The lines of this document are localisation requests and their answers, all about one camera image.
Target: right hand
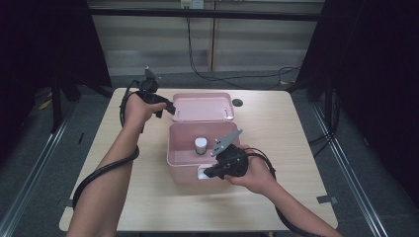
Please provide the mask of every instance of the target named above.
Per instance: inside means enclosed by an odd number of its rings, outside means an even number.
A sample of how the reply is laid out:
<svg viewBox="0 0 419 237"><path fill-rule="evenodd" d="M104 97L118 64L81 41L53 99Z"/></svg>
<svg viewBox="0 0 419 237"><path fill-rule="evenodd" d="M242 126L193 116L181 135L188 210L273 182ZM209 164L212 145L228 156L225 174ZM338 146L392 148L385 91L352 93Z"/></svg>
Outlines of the right hand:
<svg viewBox="0 0 419 237"><path fill-rule="evenodd" d="M241 149L249 148L248 145L239 146ZM253 150L245 150L246 153L254 153ZM242 177L233 177L225 175L224 178L231 184L237 186L243 186L249 191L264 195L273 185L277 185L277 181L274 179L272 174L269 172L265 161L259 157L251 156L249 159L249 167L247 172Z"/></svg>

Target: forearm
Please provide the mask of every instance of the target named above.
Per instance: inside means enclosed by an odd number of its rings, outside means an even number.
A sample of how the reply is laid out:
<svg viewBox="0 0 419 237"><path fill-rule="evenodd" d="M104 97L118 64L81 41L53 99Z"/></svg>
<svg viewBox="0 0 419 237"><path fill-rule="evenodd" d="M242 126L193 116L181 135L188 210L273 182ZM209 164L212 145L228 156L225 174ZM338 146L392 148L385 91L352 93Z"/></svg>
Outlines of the forearm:
<svg viewBox="0 0 419 237"><path fill-rule="evenodd" d="M335 229L298 202L278 183L263 193L295 227L321 236L341 236Z"/></svg>
<svg viewBox="0 0 419 237"><path fill-rule="evenodd" d="M131 155L140 129L125 126L98 168ZM68 230L69 236L104 236L115 234L126 201L132 162L107 172L83 191Z"/></svg>

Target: table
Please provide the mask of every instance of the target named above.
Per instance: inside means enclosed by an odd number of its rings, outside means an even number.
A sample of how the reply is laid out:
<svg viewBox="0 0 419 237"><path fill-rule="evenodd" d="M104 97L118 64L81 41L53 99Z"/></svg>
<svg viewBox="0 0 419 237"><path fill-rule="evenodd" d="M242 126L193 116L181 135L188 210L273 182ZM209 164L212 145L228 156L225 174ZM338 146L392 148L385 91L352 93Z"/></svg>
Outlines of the table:
<svg viewBox="0 0 419 237"><path fill-rule="evenodd" d="M125 90L115 91L75 189L94 171L121 130L119 106ZM243 101L242 107L234 107L233 120L243 129L241 143L261 149L277 170L278 182L336 228L338 223L331 204L319 204L316 199L325 196L326 191L290 94L201 89L159 89L157 94L171 100L177 93L208 92L225 92L231 99ZM174 183L166 161L168 129L172 123L167 112L163 113L162 119L153 117L138 140L140 155L133 162L119 231L259 232L287 229L267 198L243 187ZM59 223L61 230L67 230L71 216L72 208L67 207Z"/></svg>

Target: small white cup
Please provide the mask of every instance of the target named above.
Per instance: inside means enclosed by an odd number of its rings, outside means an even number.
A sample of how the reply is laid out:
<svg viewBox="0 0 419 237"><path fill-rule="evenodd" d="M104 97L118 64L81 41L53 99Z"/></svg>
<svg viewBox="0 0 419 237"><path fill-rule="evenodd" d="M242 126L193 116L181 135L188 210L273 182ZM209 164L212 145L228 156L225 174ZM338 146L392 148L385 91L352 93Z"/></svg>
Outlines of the small white cup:
<svg viewBox="0 0 419 237"><path fill-rule="evenodd" d="M204 155L207 152L207 140L204 137L195 139L195 150L199 155Z"/></svg>

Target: black curtain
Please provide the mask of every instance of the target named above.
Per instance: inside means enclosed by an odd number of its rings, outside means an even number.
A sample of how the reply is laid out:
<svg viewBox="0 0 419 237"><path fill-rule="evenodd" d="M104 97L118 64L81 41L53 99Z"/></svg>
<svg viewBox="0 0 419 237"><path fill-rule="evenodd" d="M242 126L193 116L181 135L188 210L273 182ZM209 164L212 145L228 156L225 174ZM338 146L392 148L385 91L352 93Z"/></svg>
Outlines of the black curtain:
<svg viewBox="0 0 419 237"><path fill-rule="evenodd" d="M112 86L85 0L0 1L1 160L34 105L38 88L57 82L70 100L75 84Z"/></svg>
<svg viewBox="0 0 419 237"><path fill-rule="evenodd" d="M322 75L308 89L315 100L331 78L349 117L419 206L419 5L337 2L323 10L348 18L319 22L298 79Z"/></svg>

